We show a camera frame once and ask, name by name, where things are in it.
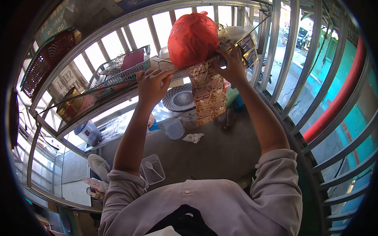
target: shirt sleeve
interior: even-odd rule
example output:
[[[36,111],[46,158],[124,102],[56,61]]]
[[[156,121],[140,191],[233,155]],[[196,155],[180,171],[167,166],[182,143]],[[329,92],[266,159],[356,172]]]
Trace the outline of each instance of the shirt sleeve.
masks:
[[[120,170],[108,174],[109,188],[105,193],[99,235],[105,235],[110,224],[132,201],[144,194],[145,182],[135,175]]]
[[[298,186],[297,153],[277,149],[265,153],[256,165],[256,180],[250,197],[257,210],[297,235],[302,220],[302,192]]]

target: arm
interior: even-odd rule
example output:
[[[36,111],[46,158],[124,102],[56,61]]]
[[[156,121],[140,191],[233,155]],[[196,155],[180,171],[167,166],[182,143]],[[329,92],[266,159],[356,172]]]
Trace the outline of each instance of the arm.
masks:
[[[125,134],[123,135],[114,156],[113,169],[126,171],[139,177],[139,166],[142,160],[146,140],[147,122],[155,105],[167,93],[173,71],[153,71],[136,74],[139,102]]]
[[[233,51],[232,57],[222,50],[217,50],[226,59],[227,68],[221,69],[219,65],[215,64],[214,70],[233,84],[242,96],[261,145],[261,154],[280,148],[290,149],[289,142],[280,122],[250,83],[248,83],[245,67],[241,61],[241,52],[235,46],[231,46]]]

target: white tissue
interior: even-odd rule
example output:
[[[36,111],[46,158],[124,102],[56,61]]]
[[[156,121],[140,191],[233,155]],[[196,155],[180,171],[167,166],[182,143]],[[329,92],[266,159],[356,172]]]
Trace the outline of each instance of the white tissue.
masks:
[[[200,140],[200,138],[202,136],[205,136],[204,134],[200,133],[200,134],[188,134],[187,136],[185,136],[185,138],[183,138],[184,141],[188,141],[188,142],[192,142],[192,143],[198,143],[198,141]]]

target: blue lid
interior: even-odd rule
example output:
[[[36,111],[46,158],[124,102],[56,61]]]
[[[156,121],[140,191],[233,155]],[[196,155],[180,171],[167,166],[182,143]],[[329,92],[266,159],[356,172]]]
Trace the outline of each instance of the blue lid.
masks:
[[[78,135],[81,131],[83,131],[84,127],[87,125],[88,121],[82,124],[81,126],[74,129],[73,133]]]

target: red plastic basket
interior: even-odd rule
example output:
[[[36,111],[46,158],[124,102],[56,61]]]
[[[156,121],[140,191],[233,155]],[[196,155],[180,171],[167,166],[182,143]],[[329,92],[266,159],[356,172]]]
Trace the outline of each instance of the red plastic basket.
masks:
[[[75,46],[75,30],[66,29],[49,38],[36,52],[21,83],[21,90],[33,101],[45,79],[58,62]]]

